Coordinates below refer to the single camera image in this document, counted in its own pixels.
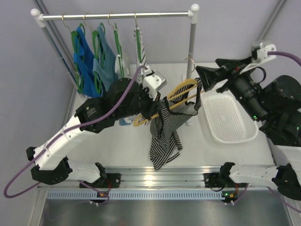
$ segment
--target perforated basket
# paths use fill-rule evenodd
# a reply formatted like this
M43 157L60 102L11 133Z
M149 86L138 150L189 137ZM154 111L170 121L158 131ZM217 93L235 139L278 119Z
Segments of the perforated basket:
M211 135L216 142L237 144L253 140L258 126L230 91L217 93L224 82L201 94L202 106Z

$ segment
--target white plastic cap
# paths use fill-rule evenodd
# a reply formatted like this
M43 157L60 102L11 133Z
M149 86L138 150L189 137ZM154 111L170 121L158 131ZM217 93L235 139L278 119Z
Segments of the white plastic cap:
M36 22L38 23L40 28L46 27L46 24L45 24L43 18L40 19L43 14L41 14L41 12L38 9L33 8L30 11L30 14L34 17L34 19L36 20Z
M199 5L198 4L193 4L190 7L190 12L193 13L193 16L191 17L191 23L196 24L198 21L198 11L199 11Z

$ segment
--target metal hook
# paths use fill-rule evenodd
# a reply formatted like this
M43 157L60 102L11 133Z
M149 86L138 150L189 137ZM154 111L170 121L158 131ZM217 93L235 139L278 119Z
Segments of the metal hook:
M136 13L134 13L134 16L135 16L135 23L136 23L136 29L138 27L138 24L137 24L137 17L136 17Z
M91 27L91 26L89 26L89 25L87 25L87 24L86 24L86 22L85 22L85 17L86 17L86 15L87 15L87 14L89 14L89 13L85 13L85 14L84 14L84 24L85 24L87 27L89 27L89 28L90 28L90 30L91 30L91 33L92 33L92 32L93 32L93 30L92 30L92 27Z
M110 21L109 21L110 15L111 15L111 13L109 13L109 15L108 15L108 24L109 24L110 26L112 26L113 30L115 30L114 26L110 24Z
M63 22L63 24L64 24L65 27L68 27L68 29L69 29L69 31L70 31L70 33L71 33L70 27L69 27L68 25L65 24L65 21L64 21L64 15L65 15L65 13L62 14L62 22Z
M193 59L191 59L189 57L185 58L184 60L187 60L187 59L189 59L193 63L193 70L191 72L194 72L196 70L196 64L194 63Z

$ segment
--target clothes rack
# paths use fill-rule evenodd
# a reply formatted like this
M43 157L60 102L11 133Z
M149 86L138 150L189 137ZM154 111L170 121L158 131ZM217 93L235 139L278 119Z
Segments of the clothes rack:
M67 68L68 73L71 75L71 81L73 85L76 87L75 77L68 64L66 63L60 49L52 38L48 28L46 21L50 20L88 20L88 19L107 19L108 16L110 18L120 19L120 18L153 18L153 17L189 17L190 18L190 38L189 38L189 50L188 50L188 58L187 58L187 73L186 78L191 78L191 70L193 65L193 50L194 50L194 42L195 42L195 34L196 34L196 25L198 21L198 11L199 5L193 4L190 10L186 12L167 12L167 13L122 13L122 14L84 14L84 15L45 15L42 14L38 9L34 8L31 10L31 15L35 18L39 27L44 32L46 38L50 42L52 48L57 54L58 58L61 60L64 67Z

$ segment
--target blue garment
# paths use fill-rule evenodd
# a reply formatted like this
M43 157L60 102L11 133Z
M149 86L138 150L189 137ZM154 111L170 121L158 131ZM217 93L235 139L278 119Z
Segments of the blue garment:
M93 75L93 60L94 54L90 50L88 43L86 41L85 35L80 27L76 29L78 36L75 37L75 47L77 48L77 43L79 40L79 53L77 49L73 54L74 63L78 64L79 74L83 83L82 93L89 97L100 97L103 93L103 89L100 94L97 93L94 85L94 75Z
M103 27L98 26L97 31L100 38L99 61L94 59L93 72L98 74L98 79L102 81L105 90L108 91L110 85L118 80L118 75L115 73L115 59L112 49L110 48L107 39L105 38ZM104 53L103 68L101 68L102 53Z

